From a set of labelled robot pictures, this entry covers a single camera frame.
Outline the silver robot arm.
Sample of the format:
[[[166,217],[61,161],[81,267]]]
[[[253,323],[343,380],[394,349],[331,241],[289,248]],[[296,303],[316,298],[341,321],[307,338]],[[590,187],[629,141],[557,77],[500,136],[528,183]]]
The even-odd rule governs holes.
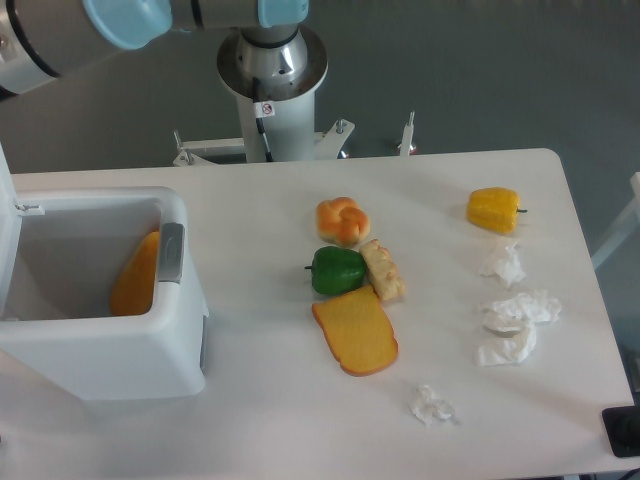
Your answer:
[[[276,43],[308,1],[3,1],[1,98],[25,94],[120,51],[174,31],[247,28]]]

